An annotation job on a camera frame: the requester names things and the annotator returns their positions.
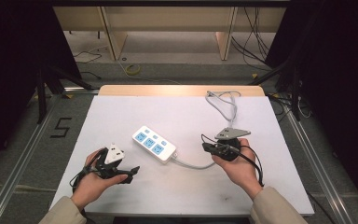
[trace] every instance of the gray carpet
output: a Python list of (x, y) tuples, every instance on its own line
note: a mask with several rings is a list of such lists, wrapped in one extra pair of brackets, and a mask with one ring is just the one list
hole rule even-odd
[[(128, 78), (124, 75), (118, 64), (84, 64), (80, 63), (82, 72), (92, 72), (93, 75), (84, 73), (83, 79), (95, 87), (105, 84), (173, 84), (170, 81), (148, 81), (143, 79)], [(252, 80), (252, 73), (263, 74), (246, 65), (195, 65), (195, 64), (141, 64), (141, 73), (136, 77), (151, 79), (170, 79), (182, 84), (199, 85), (246, 85)], [(273, 87), (276, 78), (263, 84), (265, 92), (275, 92)], [(65, 86), (75, 86), (67, 80), (63, 80)], [(33, 157), (21, 177), (21, 186), (31, 186), (36, 189), (16, 189), (7, 208), (0, 219), (0, 223), (36, 223), (48, 211), (49, 204), (54, 197), (54, 190), (58, 187), (63, 171), (69, 161), (76, 139), (86, 118), (92, 94), (74, 94), (71, 98), (62, 98), (52, 114), (51, 120), (42, 136)], [(271, 103), (275, 112), (282, 108)], [(0, 152), (0, 185), (4, 184), (11, 168), (15, 165), (25, 148), (28, 139), (32, 135), (37, 122), (37, 101), (31, 100), (29, 107), (24, 110), (21, 122), (8, 139), (7, 149)], [(62, 130), (55, 130), (60, 118), (71, 118), (62, 121), (62, 125), (69, 127), (69, 131), (63, 138), (51, 138), (52, 135), (63, 134)], [(291, 127), (288, 118), (278, 115), (283, 136), (294, 159), (300, 178), (309, 191), (320, 202), (324, 209), (334, 216), (328, 201), (318, 180), (312, 171), (304, 151)], [(355, 223), (358, 223), (358, 191), (346, 175), (339, 160), (332, 156), (332, 149), (328, 144), (323, 129), (315, 117), (302, 118), (310, 141), (318, 152), (323, 165), (333, 180), (339, 194), (343, 197), (348, 211)], [(315, 215), (307, 217), (309, 223), (329, 223), (325, 213), (316, 203)], [(91, 215), (97, 223), (112, 223), (112, 217)]]

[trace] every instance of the floor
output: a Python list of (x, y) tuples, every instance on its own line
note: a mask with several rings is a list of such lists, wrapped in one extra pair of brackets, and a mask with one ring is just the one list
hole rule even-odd
[[(65, 36), (83, 79), (95, 86), (110, 82), (128, 83), (131, 77), (122, 75), (122, 64), (140, 64), (144, 72), (137, 77), (153, 80), (161, 79), (165, 75), (171, 78), (167, 73), (172, 70), (184, 69), (190, 74), (195, 68), (200, 68), (202, 73), (211, 76), (212, 84), (222, 83), (222, 80), (216, 77), (217, 73), (223, 74), (227, 83), (234, 83), (230, 79), (230, 73), (243, 71), (242, 66), (246, 66), (246, 72), (235, 76), (244, 77), (246, 80), (262, 76), (266, 73), (265, 70), (269, 70), (258, 60), (243, 57), (233, 46), (230, 48), (228, 60), (222, 61), (213, 33), (129, 33), (118, 62), (112, 61), (103, 34), (98, 38), (97, 32), (65, 32)], [(246, 33), (234, 34), (241, 45), (248, 36)], [(274, 34), (262, 34), (267, 46), (270, 46), (273, 37)], [(254, 37), (247, 43), (247, 49), (263, 58)], [(158, 70), (153, 67), (154, 64), (159, 64)], [(191, 77), (184, 75), (182, 79), (164, 80), (164, 84), (179, 81), (182, 84), (193, 83), (196, 77), (194, 73), (191, 74)], [(275, 92), (274, 81), (273, 78), (262, 85), (266, 93)], [(64, 81), (63, 85), (68, 90), (78, 88), (68, 81)], [(8, 180), (13, 167), (18, 167), (19, 163), (23, 162), (23, 168), (18, 173), (19, 182), (1, 203), (3, 209), (0, 223), (12, 223), (13, 218), (20, 223), (35, 223), (48, 211), (49, 202), (60, 181), (60, 174), (71, 156), (93, 94), (95, 92), (72, 91), (65, 99), (51, 96), (48, 106), (53, 112), (46, 127), (35, 124), (37, 100), (33, 98), (30, 101), (16, 131), (8, 139), (7, 149), (0, 153), (0, 196), (2, 189), (10, 182)], [(277, 114), (301, 180), (306, 190), (320, 204), (310, 199), (315, 215), (307, 217), (306, 220), (309, 223), (329, 223), (328, 216), (331, 216), (335, 223), (358, 223), (358, 191), (339, 160), (334, 157), (318, 120), (313, 116), (306, 118), (309, 111), (305, 110), (301, 121), (296, 122), (291, 113), (287, 112), (287, 108), (275, 102), (271, 102), (271, 105)], [(54, 120), (58, 118), (71, 118), (62, 121), (68, 122), (71, 127), (71, 132), (63, 139), (51, 138), (57, 132)], [(306, 136), (305, 140), (301, 140), (299, 136)], [(38, 143), (37, 146), (30, 146), (30, 139), (34, 139)], [(25, 157), (23, 152), (28, 148), (32, 153)], [(48, 158), (53, 162), (43, 162), (46, 160), (47, 151)], [(106, 220), (106, 216), (91, 215), (91, 218), (97, 223), (112, 223), (111, 219)]]

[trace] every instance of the white table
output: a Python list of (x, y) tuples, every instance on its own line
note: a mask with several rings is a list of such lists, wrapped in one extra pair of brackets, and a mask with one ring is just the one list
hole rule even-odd
[[(144, 87), (124, 88), (136, 92)], [(173, 88), (188, 89), (186, 86)], [(235, 88), (223, 90), (235, 91)], [(230, 115), (228, 105), (214, 102)], [(277, 189), (301, 215), (312, 215), (309, 198), (269, 99), (238, 97), (236, 103), (238, 114), (233, 128), (252, 132), (247, 138), (262, 162), (266, 186)], [(203, 151), (200, 135), (213, 138), (227, 127), (227, 121), (203, 96), (95, 96), (52, 204), (61, 196), (71, 195), (68, 183), (81, 170), (85, 158), (95, 149), (109, 147), (114, 142), (126, 154), (118, 168), (130, 170), (140, 165), (141, 169), (131, 184), (108, 189), (99, 200), (86, 207), (87, 212), (139, 217), (249, 216), (251, 199), (219, 166), (194, 170), (173, 161), (164, 165), (139, 147), (131, 136), (143, 125), (175, 144), (179, 160), (201, 166), (212, 160), (210, 154)]]

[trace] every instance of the sleeve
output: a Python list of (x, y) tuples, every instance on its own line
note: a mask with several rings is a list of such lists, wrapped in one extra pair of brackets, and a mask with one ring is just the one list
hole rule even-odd
[(68, 197), (62, 197), (50, 209), (50, 211), (48, 211), (48, 213), (43, 217), (39, 224), (85, 224), (86, 221), (87, 220), (80, 214), (72, 200)]
[(307, 223), (297, 210), (274, 188), (261, 190), (254, 199), (251, 217), (255, 223)]

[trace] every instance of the hand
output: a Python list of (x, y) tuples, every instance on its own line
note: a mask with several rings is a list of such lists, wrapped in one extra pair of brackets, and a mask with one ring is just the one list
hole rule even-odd
[[(241, 146), (249, 146), (246, 138), (239, 139)], [(255, 161), (255, 154), (248, 147), (239, 148), (241, 153)], [(255, 196), (263, 189), (257, 181), (254, 166), (242, 157), (237, 157), (234, 161), (225, 161), (218, 156), (213, 155), (212, 159), (221, 166), (228, 175), (229, 179), (236, 185), (245, 190), (253, 200)]]
[[(88, 155), (86, 164), (91, 161), (98, 151), (99, 150)], [(96, 174), (89, 173), (80, 180), (80, 183), (71, 199), (79, 211), (81, 211), (87, 204), (96, 201), (107, 188), (120, 183), (127, 177), (127, 175), (116, 175), (109, 179), (101, 179)]]

